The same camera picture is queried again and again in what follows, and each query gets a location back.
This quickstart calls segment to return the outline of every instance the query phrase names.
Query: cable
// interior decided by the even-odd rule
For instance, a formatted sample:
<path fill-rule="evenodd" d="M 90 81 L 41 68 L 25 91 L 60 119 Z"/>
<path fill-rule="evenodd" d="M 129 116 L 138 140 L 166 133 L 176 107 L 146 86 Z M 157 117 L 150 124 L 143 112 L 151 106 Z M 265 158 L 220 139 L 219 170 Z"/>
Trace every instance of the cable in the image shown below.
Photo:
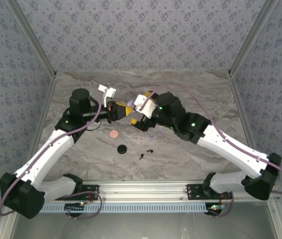
<path fill-rule="evenodd" d="M 221 193 L 220 196 L 223 197 L 223 198 L 225 198 L 225 200 L 226 200 L 225 207 L 227 207 L 227 198 L 225 197 L 225 195 L 224 195 L 223 193 Z"/>
<path fill-rule="evenodd" d="M 177 127 L 177 124 L 175 122 L 175 117 L 172 119 L 173 121 L 173 125 L 174 125 L 174 128 L 176 129 L 176 131 L 180 132 L 179 128 Z"/>
<path fill-rule="evenodd" d="M 95 217 L 96 215 L 99 214 L 99 212 L 100 212 L 101 209 L 102 209 L 102 198 L 101 198 L 100 194 L 98 194 L 98 193 L 96 193 L 96 192 L 93 192 L 93 191 L 86 191 L 86 192 L 81 192 L 81 193 L 75 193 L 75 194 L 66 195 L 66 196 L 63 196 L 62 198 L 70 198 L 70 197 L 79 196 L 79 195 L 87 194 L 87 193 L 88 193 L 89 195 L 90 195 L 90 194 L 94 194 L 94 195 L 96 195 L 96 196 L 100 199 L 100 206 L 99 206 L 98 210 L 97 210 L 93 215 L 86 216 L 86 217 L 74 218 L 74 217 L 70 216 L 70 211 L 71 211 L 71 209 L 73 208 L 73 207 L 70 207 L 69 210 L 68 210 L 68 213 L 67 213 L 69 219 L 85 220 L 85 219 L 93 218 L 93 217 Z"/>
<path fill-rule="evenodd" d="M 86 129 L 86 131 L 95 131 L 95 130 L 99 129 L 100 126 L 101 126 L 101 121 L 99 121 L 99 122 L 100 122 L 100 124 L 98 125 L 98 127 L 94 128 L 94 129 Z"/>
<path fill-rule="evenodd" d="M 26 175 L 26 171 L 29 171 L 29 170 L 33 167 L 33 165 L 41 158 L 41 156 L 48 150 L 48 148 L 51 147 L 51 146 L 53 146 L 53 144 L 54 144 L 55 142 L 57 142 L 59 139 L 61 139 L 62 137 L 64 137 L 64 136 L 70 136 L 70 135 L 72 135 L 72 134 L 74 134 L 74 133 L 77 133 L 77 132 L 79 132 L 79 131 L 82 131 L 83 129 L 86 129 L 89 125 L 91 125 L 91 124 L 97 119 L 97 117 L 98 117 L 99 114 L 100 114 L 101 105 L 102 105 L 102 100 L 101 100 L 100 94 L 98 94 L 98 100 L 99 100 L 99 101 L 98 101 L 98 104 L 99 104 L 99 105 L 98 105 L 97 113 L 96 113 L 96 115 L 93 117 L 93 119 L 92 119 L 90 122 L 88 122 L 86 125 L 84 125 L 84 126 L 78 128 L 78 129 L 75 129 L 75 130 L 73 130 L 73 131 L 64 133 L 64 134 L 62 134 L 62 135 L 56 137 L 54 140 L 52 140 L 51 143 L 48 144 L 48 145 L 37 155 L 37 157 L 29 164 L 29 166 L 25 169 L 25 171 L 24 171 L 15 181 L 13 181 L 13 183 L 8 187 L 8 189 L 6 190 L 6 192 L 4 193 L 4 195 L 3 195 L 3 197 L 2 197 L 2 199 L 1 199 L 1 201 L 0 201 L 0 216 L 1 216 L 1 217 L 7 216 L 7 215 L 9 215 L 9 214 L 11 214 L 11 213 L 14 212 L 14 210 L 11 210 L 11 211 L 9 211 L 9 212 L 7 212 L 7 213 L 2 213 L 2 207 L 3 207 L 3 204 L 4 204 L 4 202 L 5 202 L 5 200 L 6 200 L 7 196 L 8 196 L 8 194 L 11 192 L 11 190 L 14 188 L 14 186 L 23 178 L 23 176 Z"/>
<path fill-rule="evenodd" d="M 232 195 L 232 203 L 231 203 L 231 206 L 230 206 L 229 210 L 227 210 L 227 212 L 222 214 L 222 215 L 218 215 L 216 212 L 214 212 L 212 210 L 208 210 L 208 212 L 215 214 L 215 216 L 212 216 L 212 217 L 214 217 L 214 218 L 223 218 L 223 217 L 229 215 L 229 213 L 232 211 L 232 209 L 234 207 L 234 194 L 233 194 L 233 192 L 231 192 L 231 195 Z"/>
<path fill-rule="evenodd" d="M 179 84 L 174 84 L 174 83 L 168 83 L 168 84 L 164 84 L 164 85 L 161 85 L 159 86 L 158 88 L 156 88 L 154 91 L 151 92 L 151 94 L 147 97 L 147 99 L 145 100 L 144 104 L 141 106 L 140 108 L 140 111 L 143 110 L 143 108 L 145 107 L 146 103 L 148 102 L 148 100 L 157 92 L 159 91 L 160 89 L 162 89 L 163 87 L 166 87 L 166 86 L 177 86 L 179 88 L 181 88 L 182 90 L 186 91 L 197 103 L 198 105 L 202 108 L 202 110 L 205 112 L 206 116 L 209 118 L 209 120 L 211 121 L 212 125 L 215 127 L 216 131 L 221 135 L 221 137 L 226 141 L 228 142 L 232 147 L 234 147 L 235 149 L 237 149 L 238 151 L 260 161 L 260 162 L 263 162 L 263 163 L 266 163 L 270 166 L 272 166 L 273 168 L 279 170 L 280 172 L 282 172 L 282 168 L 279 167 L 278 165 L 272 163 L 272 162 L 269 162 L 265 159 L 262 159 L 262 158 L 259 158 L 258 156 L 256 155 L 253 155 L 247 151 L 245 151 L 244 149 L 240 148 L 239 146 L 237 146 L 236 144 L 232 143 L 230 140 L 228 140 L 225 135 L 223 134 L 223 132 L 219 129 L 219 127 L 216 125 L 216 123 L 212 120 L 212 118 L 210 117 L 210 114 L 207 112 L 207 110 L 204 108 L 204 106 L 199 102 L 199 100 L 184 86 L 182 85 L 179 85 Z M 272 193 L 277 193 L 277 194 L 282 194 L 282 191 L 272 191 Z"/>

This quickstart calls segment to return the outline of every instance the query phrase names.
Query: metal frame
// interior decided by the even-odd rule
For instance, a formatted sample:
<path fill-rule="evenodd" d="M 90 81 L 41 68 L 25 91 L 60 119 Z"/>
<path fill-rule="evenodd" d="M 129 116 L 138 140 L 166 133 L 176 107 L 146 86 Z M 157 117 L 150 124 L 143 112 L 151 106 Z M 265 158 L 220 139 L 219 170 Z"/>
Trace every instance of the metal frame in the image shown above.
<path fill-rule="evenodd" d="M 50 85 L 49 85 L 48 92 L 47 92 L 47 95 L 46 95 L 46 98 L 45 98 L 45 102 L 44 102 L 42 110 L 41 110 L 41 114 L 40 114 L 40 117 L 39 117 L 39 123 L 38 123 L 38 126 L 36 128 L 34 138 L 31 142 L 29 153 L 27 155 L 27 160 L 31 159 L 31 157 L 38 150 L 39 141 L 40 141 L 41 134 L 42 134 L 42 131 L 43 131 L 43 126 L 44 126 L 44 123 L 45 123 L 45 120 L 46 120 L 46 117 L 47 117 L 47 114 L 48 114 L 52 95 L 53 95 L 53 92 L 55 90 L 55 86 L 56 86 L 56 77 L 53 76 L 51 81 L 50 81 Z"/>
<path fill-rule="evenodd" d="M 21 29 L 25 33 L 26 37 L 28 38 L 28 41 L 32 45 L 34 51 L 36 52 L 38 58 L 40 59 L 42 65 L 48 72 L 50 76 L 53 76 L 55 74 L 55 71 L 53 69 L 52 64 L 50 63 L 47 54 L 45 53 L 44 49 L 40 45 L 40 42 L 35 34 L 35 32 L 32 30 L 27 17 L 23 13 L 19 3 L 16 0 L 6 0 L 7 5 L 9 6 L 12 14 L 16 18 L 17 22 L 19 23 Z"/>
<path fill-rule="evenodd" d="M 231 76 L 235 76 L 238 72 L 277 2 L 278 0 L 265 0 L 263 3 L 249 33 L 245 37 L 245 40 L 230 67 Z"/>
<path fill-rule="evenodd" d="M 84 181 L 84 184 L 98 184 L 100 186 L 99 192 L 105 203 L 215 202 L 215 200 L 188 200 L 187 193 L 185 192 L 186 185 L 202 183 L 203 181 L 198 180 Z M 245 192 L 235 193 L 235 198 L 240 202 L 259 201 Z"/>
<path fill-rule="evenodd" d="M 280 199 L 275 200 L 273 197 L 270 197 L 267 202 L 267 205 L 271 213 L 271 217 L 277 237 L 281 239 L 282 238 L 282 202 Z"/>
<path fill-rule="evenodd" d="M 6 213 L 10 211 L 10 209 L 4 207 L 2 211 Z M 0 239 L 10 238 L 10 236 L 12 235 L 12 230 L 14 228 L 14 225 L 17 222 L 17 218 L 18 218 L 17 213 L 12 213 L 0 219 Z"/>
<path fill-rule="evenodd" d="M 230 81 L 230 86 L 232 88 L 233 97 L 234 97 L 234 100 L 235 100 L 235 103 L 236 103 L 236 107 L 238 109 L 238 112 L 239 112 L 239 115 L 240 115 L 240 118 L 241 118 L 241 123 L 242 123 L 242 126 L 243 126 L 247 145 L 250 148 L 255 149 L 256 143 L 255 143 L 255 140 L 254 140 L 254 137 L 253 137 L 253 134 L 252 134 L 250 124 L 248 123 L 247 115 L 246 115 L 245 110 L 244 110 L 244 106 L 243 106 L 242 99 L 240 97 L 239 90 L 238 90 L 236 82 L 232 78 L 232 76 L 229 75 L 228 77 L 229 77 L 229 81 Z"/>

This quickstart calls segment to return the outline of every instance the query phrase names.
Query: metal extrusion bar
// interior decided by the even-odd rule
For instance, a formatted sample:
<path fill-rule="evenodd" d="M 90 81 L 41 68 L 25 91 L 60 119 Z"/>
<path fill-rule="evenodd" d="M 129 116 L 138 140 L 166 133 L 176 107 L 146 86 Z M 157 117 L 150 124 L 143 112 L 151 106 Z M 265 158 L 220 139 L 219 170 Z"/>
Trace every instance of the metal extrusion bar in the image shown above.
<path fill-rule="evenodd" d="M 32 45 L 34 51 L 38 55 L 40 61 L 42 62 L 44 68 L 48 72 L 50 76 L 54 75 L 54 69 L 52 64 L 50 63 L 47 54 L 43 50 L 42 46 L 39 43 L 38 38 L 36 37 L 35 32 L 32 30 L 27 17 L 23 13 L 20 5 L 16 0 L 6 0 L 7 5 L 9 6 L 10 10 L 12 11 L 13 15 L 15 16 L 17 22 L 19 23 L 20 27 L 22 28 L 23 32 L 25 33 L 26 37 L 28 38 L 30 44 Z"/>
<path fill-rule="evenodd" d="M 240 115 L 240 118 L 241 118 L 241 122 L 242 122 L 243 130 L 244 130 L 244 134 L 245 134 L 245 137 L 246 137 L 247 145 L 251 148 L 256 149 L 255 140 L 254 140 L 249 122 L 247 120 L 247 116 L 246 116 L 246 113 L 245 113 L 245 110 L 244 110 L 243 102 L 242 102 L 242 99 L 240 97 L 240 93 L 239 93 L 239 90 L 237 88 L 236 82 L 231 76 L 229 76 L 229 80 L 230 80 L 230 85 L 231 85 L 231 88 L 232 88 L 234 100 L 235 100 L 235 103 L 236 103 L 236 106 L 237 106 L 237 109 L 239 111 L 239 115 Z"/>
<path fill-rule="evenodd" d="M 38 151 L 38 145 L 39 145 L 40 137 L 41 137 L 41 134 L 42 134 L 42 131 L 43 131 L 43 126 L 44 126 L 44 123 L 45 123 L 45 120 L 46 120 L 46 117 L 47 117 L 47 114 L 48 114 L 48 110 L 49 110 L 49 106 L 50 106 L 50 102 L 51 102 L 51 99 L 52 99 L 52 95 L 53 95 L 55 86 L 56 86 L 56 77 L 53 76 L 52 79 L 51 79 L 48 91 L 47 91 L 47 95 L 46 95 L 46 98 L 45 98 L 45 102 L 43 104 L 43 108 L 41 110 L 41 114 L 40 114 L 40 117 L 39 117 L 39 123 L 38 123 L 38 126 L 36 128 L 34 138 L 32 140 L 32 143 L 31 143 L 31 146 L 30 146 L 30 149 L 29 149 L 29 153 L 28 153 L 28 156 L 27 156 L 28 160 Z"/>
<path fill-rule="evenodd" d="M 247 56 L 248 52 L 252 48 L 254 41 L 256 40 L 258 34 L 262 30 L 264 24 L 266 23 L 269 15 L 271 14 L 277 2 L 278 0 L 265 0 L 265 2 L 263 3 L 259 11 L 259 14 L 254 20 L 254 23 L 249 33 L 247 34 L 239 52 L 237 53 L 232 63 L 232 66 L 230 68 L 231 76 L 234 77 L 235 74 L 238 72 L 240 66 L 245 60 L 245 57 Z"/>
<path fill-rule="evenodd" d="M 40 213 L 66 213 L 64 203 L 48 203 Z M 100 203 L 89 203 L 79 211 L 70 213 L 93 213 Z M 100 213 L 205 213 L 205 203 L 105 203 Z"/>
<path fill-rule="evenodd" d="M 84 184 L 100 186 L 100 196 L 105 203 L 192 203 L 188 200 L 186 185 L 202 184 L 203 181 L 84 181 Z M 238 202 L 259 202 L 246 192 L 234 192 Z M 215 200 L 195 200 L 211 203 Z M 70 203 L 53 201 L 52 203 Z"/>
<path fill-rule="evenodd" d="M 268 199 L 267 205 L 272 217 L 276 234 L 279 239 L 282 239 L 282 202 L 275 200 L 272 196 Z"/>

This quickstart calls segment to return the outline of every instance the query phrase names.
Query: small purple object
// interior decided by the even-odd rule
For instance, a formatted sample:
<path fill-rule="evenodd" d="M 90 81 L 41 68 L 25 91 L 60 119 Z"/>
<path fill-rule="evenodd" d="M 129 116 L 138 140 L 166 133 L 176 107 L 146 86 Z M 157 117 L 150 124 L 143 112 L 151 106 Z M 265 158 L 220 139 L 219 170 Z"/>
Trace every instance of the small purple object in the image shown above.
<path fill-rule="evenodd" d="M 129 102 L 127 103 L 127 106 L 134 106 L 133 101 L 129 101 Z"/>

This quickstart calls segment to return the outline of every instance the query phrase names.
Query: black mounting bracket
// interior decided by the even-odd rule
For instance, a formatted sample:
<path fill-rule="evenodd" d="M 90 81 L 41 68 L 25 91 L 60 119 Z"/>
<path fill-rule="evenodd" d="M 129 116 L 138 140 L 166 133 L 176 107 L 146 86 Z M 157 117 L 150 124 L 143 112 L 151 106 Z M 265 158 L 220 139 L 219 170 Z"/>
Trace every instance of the black mounting bracket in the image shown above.
<path fill-rule="evenodd" d="M 99 185 L 82 185 L 80 188 L 81 192 L 92 191 L 99 194 Z M 71 198 L 58 198 L 56 201 L 97 201 L 98 196 L 92 193 L 81 194 Z"/>
<path fill-rule="evenodd" d="M 224 200 L 225 198 L 227 200 L 232 199 L 232 194 L 228 192 L 214 192 L 210 193 L 209 195 L 206 195 L 206 193 L 204 193 L 204 188 L 202 184 L 188 184 L 186 185 L 185 192 L 187 194 L 188 200 Z"/>

